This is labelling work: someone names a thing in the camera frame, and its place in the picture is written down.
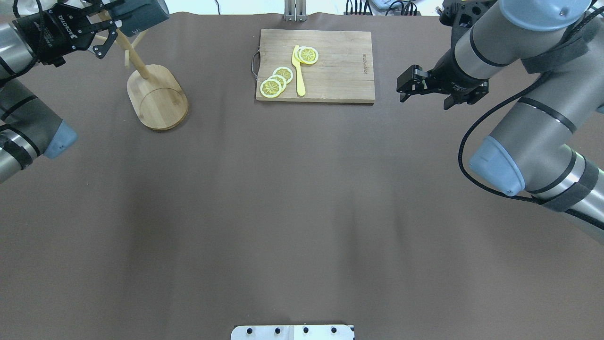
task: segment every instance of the cable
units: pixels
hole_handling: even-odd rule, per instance
[[[415,3],[413,3],[413,1],[414,0],[394,1],[393,3],[390,4],[390,6],[388,7],[388,10],[386,11],[386,14],[384,14],[384,15],[388,15],[388,13],[390,13],[390,11],[392,11],[394,13],[392,6],[394,4],[400,4],[400,15],[415,16],[415,15],[417,15],[417,5]]]
[[[14,12],[14,16],[15,17],[20,18],[21,15],[19,14],[19,9],[17,7],[18,4],[19,4],[19,0],[14,0],[14,2],[13,2],[13,12]],[[36,0],[36,4],[37,4],[37,7],[38,7],[38,13],[42,13],[43,9],[42,9],[42,4],[40,3],[40,0]],[[37,48],[37,51],[36,51],[36,55],[40,55],[40,50],[42,49],[42,47],[41,47],[42,46],[42,42],[44,40],[44,31],[46,30],[46,23],[44,21],[44,15],[40,15],[40,28],[39,29],[40,29],[40,38],[38,40],[38,48]],[[23,70],[17,72],[16,74],[13,74],[12,76],[10,76],[8,78],[1,79],[0,80],[0,88],[4,87],[4,85],[7,82],[9,82],[9,81],[11,81],[13,79],[16,79],[18,77],[21,77],[25,73],[29,72],[34,66],[36,66],[36,64],[39,61],[40,60],[38,60],[36,57],[33,57],[31,59],[31,61],[29,62],[29,64],[27,64],[27,66]]]
[[[388,7],[388,10],[386,11],[386,14],[384,14],[385,16],[388,15],[388,13],[390,13],[391,10],[394,13],[394,10],[392,9],[392,6],[394,6],[395,4],[400,4],[400,15],[403,15],[405,4],[403,3],[403,1],[397,0],[397,1],[394,1],[392,4],[390,4],[390,6]]]
[[[594,6],[591,6],[591,7],[590,7],[590,10],[597,10],[597,8],[595,8]]]
[[[367,14],[367,9],[369,8],[369,14],[373,15],[373,10],[371,10],[371,4],[369,3],[369,0],[365,1],[365,10],[363,11],[363,14],[366,15]]]
[[[596,11],[592,12],[590,15],[586,16],[583,20],[581,20],[570,32],[569,34],[564,38],[564,40],[561,42],[562,44],[565,42],[568,42],[573,36],[575,36],[579,31],[581,31],[581,29],[584,28],[584,26],[589,23],[589,21],[591,21],[592,19],[594,19],[596,16],[600,15],[604,13],[604,7],[600,7],[598,8]],[[472,124],[472,126],[470,126],[470,128],[468,129],[468,131],[466,132],[466,134],[463,136],[463,138],[461,139],[460,145],[459,145],[459,152],[457,154],[457,162],[459,165],[459,168],[461,170],[461,173],[469,180],[471,181],[473,184],[475,184],[476,186],[478,186],[479,188],[490,192],[493,195],[497,195],[500,197],[504,197],[504,198],[509,198],[512,200],[518,200],[518,201],[525,201],[525,202],[529,202],[529,203],[535,203],[535,204],[543,204],[545,203],[545,201],[540,200],[538,198],[535,197],[523,197],[523,196],[507,196],[506,194],[503,194],[500,191],[494,190],[482,183],[480,183],[478,180],[476,180],[476,178],[474,178],[472,175],[470,175],[470,173],[468,173],[468,171],[466,170],[464,164],[463,164],[463,152],[466,146],[466,142],[467,139],[470,137],[470,135],[472,134],[472,132],[474,132],[474,130],[485,120],[487,119],[489,116],[491,116],[493,113],[495,113],[496,111],[498,111],[499,109],[501,109],[502,107],[506,106],[507,104],[513,102],[514,100],[524,96],[525,94],[533,91],[534,89],[536,89],[537,87],[541,86],[549,77],[551,76],[551,71],[548,72],[544,72],[541,74],[541,76],[539,78],[537,78],[537,80],[535,82],[533,82],[529,87],[525,88],[524,90],[516,93],[515,95],[513,95],[512,97],[509,97],[508,99],[504,100],[503,102],[499,103],[498,105],[496,105],[495,107],[493,107],[492,109],[490,109],[489,111],[487,111],[487,113],[483,114],[480,118],[478,118],[478,120],[476,122],[474,122],[474,124]],[[565,211],[565,213],[580,218],[583,221],[586,221],[587,223],[592,224],[595,227],[598,227],[601,230],[604,230],[604,222],[599,221],[587,214],[584,214],[582,212],[579,211],[575,211],[572,209],[569,209],[567,211]]]

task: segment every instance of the blue joint cap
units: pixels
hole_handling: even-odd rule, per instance
[[[581,18],[591,0],[500,0],[503,16],[526,30],[548,32],[565,28]]]
[[[470,169],[508,196],[524,190],[524,177],[512,156],[496,139],[487,136],[470,159]]]
[[[75,132],[65,121],[61,122],[59,129],[54,134],[53,140],[44,152],[44,156],[53,159],[67,150],[77,140],[77,132]]]

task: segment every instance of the brown table surface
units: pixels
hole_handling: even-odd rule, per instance
[[[281,20],[154,28],[139,52],[191,105],[167,132],[136,118],[117,46],[22,77],[80,139],[0,189],[2,339],[227,340],[305,322],[354,324],[359,340],[602,339],[604,247],[457,168],[467,128],[530,83],[520,65],[474,106],[400,104],[397,76],[448,49],[437,18]],[[256,101],[261,28],[371,31],[375,105]],[[601,125],[573,145],[604,164]]]

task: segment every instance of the yellow plastic knife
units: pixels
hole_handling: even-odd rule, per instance
[[[296,52],[299,48],[299,45],[294,47],[294,52],[292,53],[292,65],[296,68],[296,90],[300,97],[304,97],[306,94],[306,87],[304,86],[304,79],[302,79],[302,68],[300,67],[300,61],[296,58]]]

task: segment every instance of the wooden stand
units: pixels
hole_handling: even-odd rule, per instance
[[[145,65],[128,38],[117,31],[117,43],[137,68],[127,83],[128,96],[138,119],[152,130],[168,130],[184,120],[188,100],[174,75],[160,65]]]

